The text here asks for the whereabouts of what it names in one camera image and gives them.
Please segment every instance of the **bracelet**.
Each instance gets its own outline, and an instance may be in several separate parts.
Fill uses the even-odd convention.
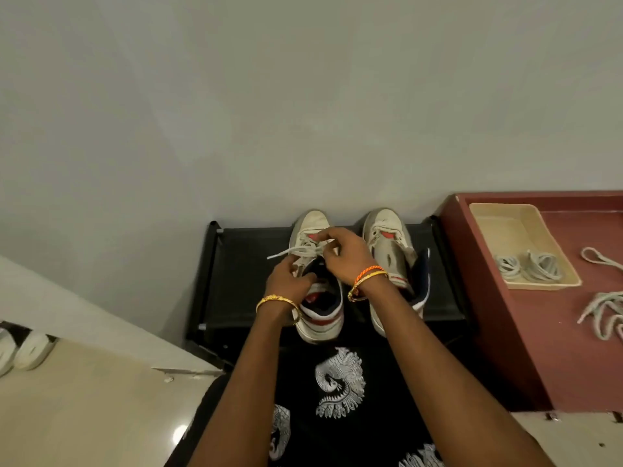
[[[368,272],[370,272],[371,270],[374,269],[378,269],[378,270],[385,270],[383,267],[381,267],[380,265],[373,265],[371,267],[368,267],[367,269],[365,269],[362,273],[360,273],[359,275],[357,275],[357,278],[354,280],[353,285],[357,285],[357,282],[359,282],[359,279],[361,277],[363,277],[365,274],[367,274]]]
[[[375,277],[377,275],[385,275],[385,277],[389,278],[389,274],[387,274],[387,272],[385,272],[385,270],[378,270],[376,272],[372,272],[368,275],[366,275],[365,277],[363,277],[359,282],[355,283],[353,285],[353,287],[351,288],[351,290],[348,292],[348,300],[352,301],[353,303],[355,303],[356,301],[364,301],[365,299],[368,299],[368,297],[361,297],[361,298],[355,298],[354,295],[357,295],[359,293],[359,291],[357,290],[357,287],[359,285],[361,285],[363,282],[365,282],[367,279]]]
[[[290,303],[294,307],[294,309],[297,310],[297,317],[291,324],[287,326],[294,326],[301,319],[301,310],[299,306],[296,303],[294,303],[292,300],[287,299],[284,296],[280,296],[280,295],[269,295],[269,296],[265,296],[264,298],[262,298],[259,301],[259,303],[255,306],[255,312],[257,313],[257,310],[260,308],[260,306],[262,306],[267,301],[284,301],[285,303]]]

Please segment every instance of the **red tray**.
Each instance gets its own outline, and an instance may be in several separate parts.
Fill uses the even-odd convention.
[[[583,285],[509,290],[471,215],[471,203],[529,203],[578,271]],[[450,196],[440,213],[474,316],[479,343],[535,410],[623,410],[623,343],[601,341],[592,317],[577,320],[600,291],[623,290],[623,273],[580,257],[585,246],[623,262],[623,192],[517,192]]]

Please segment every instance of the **white sneaker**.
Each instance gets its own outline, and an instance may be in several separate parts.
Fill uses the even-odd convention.
[[[389,281],[398,287],[405,300],[422,317],[431,292],[431,250],[425,249],[417,254],[407,227],[388,208],[369,212],[363,225],[363,239],[372,257],[389,274]],[[385,330],[372,303],[370,316],[375,330],[385,337]]]
[[[301,338],[312,344],[335,339],[344,324],[342,285],[326,268],[322,257],[323,248],[328,241],[318,243],[314,240],[316,234],[330,226],[322,211],[311,210],[304,213],[294,224],[290,235],[290,248],[268,258],[294,254],[299,259],[294,262],[296,270],[292,275],[300,277],[314,272],[318,277],[301,303],[302,315],[296,323]],[[292,317],[297,316],[293,309]]]

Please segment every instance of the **person's right hand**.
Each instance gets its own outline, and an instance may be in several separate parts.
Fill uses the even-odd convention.
[[[318,233],[316,241],[333,239],[324,247],[326,267],[342,282],[352,285],[366,268],[378,265],[370,254],[366,242],[346,228],[327,228]],[[339,255],[333,249],[340,248]]]

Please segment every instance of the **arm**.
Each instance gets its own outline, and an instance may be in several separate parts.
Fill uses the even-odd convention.
[[[277,294],[300,304],[315,274],[294,278],[295,256],[279,263],[266,284],[266,295]],[[189,467],[260,466],[268,462],[274,409],[279,335],[292,306],[264,303],[244,343],[221,401],[214,410]]]
[[[325,248],[327,267],[353,284],[358,273],[375,265],[359,236],[342,228],[323,231],[334,238]],[[339,256],[330,249],[341,247]],[[448,467],[485,465],[553,467],[541,447],[455,359],[384,276],[360,287],[374,305],[435,446]]]

